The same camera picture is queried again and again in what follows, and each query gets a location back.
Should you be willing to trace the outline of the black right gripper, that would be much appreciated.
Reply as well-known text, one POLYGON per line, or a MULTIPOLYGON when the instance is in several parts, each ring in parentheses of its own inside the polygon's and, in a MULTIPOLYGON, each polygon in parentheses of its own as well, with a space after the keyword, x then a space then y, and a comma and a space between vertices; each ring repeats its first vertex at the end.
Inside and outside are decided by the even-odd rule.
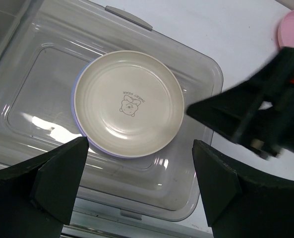
POLYGON ((186 114, 265 160, 294 153, 294 48, 283 47, 249 79, 186 114))

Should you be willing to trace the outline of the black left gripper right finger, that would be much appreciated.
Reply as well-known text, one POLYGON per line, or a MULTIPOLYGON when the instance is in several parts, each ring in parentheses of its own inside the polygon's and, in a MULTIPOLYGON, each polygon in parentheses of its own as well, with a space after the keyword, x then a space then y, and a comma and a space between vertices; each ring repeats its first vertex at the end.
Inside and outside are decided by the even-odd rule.
POLYGON ((195 140, 192 157, 208 226, 216 238, 294 238, 294 181, 195 140))

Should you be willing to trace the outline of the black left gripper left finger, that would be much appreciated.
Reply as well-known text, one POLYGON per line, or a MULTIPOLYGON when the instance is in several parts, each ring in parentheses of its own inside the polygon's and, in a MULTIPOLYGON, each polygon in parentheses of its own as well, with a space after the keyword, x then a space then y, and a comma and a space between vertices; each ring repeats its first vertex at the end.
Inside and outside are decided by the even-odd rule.
POLYGON ((58 238, 69 225, 87 137, 0 170, 0 238, 58 238))

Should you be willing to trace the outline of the purple plate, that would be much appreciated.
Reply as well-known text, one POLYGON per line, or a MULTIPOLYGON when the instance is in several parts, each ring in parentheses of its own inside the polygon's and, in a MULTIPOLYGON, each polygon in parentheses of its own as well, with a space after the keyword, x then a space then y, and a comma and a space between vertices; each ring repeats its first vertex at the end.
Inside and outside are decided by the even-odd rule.
POLYGON ((148 102, 143 70, 124 62, 98 66, 88 63, 78 74, 71 93, 77 127, 90 145, 120 158, 152 154, 147 138, 148 102))

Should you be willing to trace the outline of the cream plate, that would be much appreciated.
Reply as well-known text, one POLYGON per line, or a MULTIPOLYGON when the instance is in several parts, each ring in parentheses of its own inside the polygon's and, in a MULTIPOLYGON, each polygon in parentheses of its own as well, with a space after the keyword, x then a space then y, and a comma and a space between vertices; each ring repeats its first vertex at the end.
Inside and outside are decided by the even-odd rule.
POLYGON ((92 146, 137 158, 158 152, 175 138, 184 97, 166 65, 148 54, 123 50, 84 67, 73 85, 71 108, 92 146))

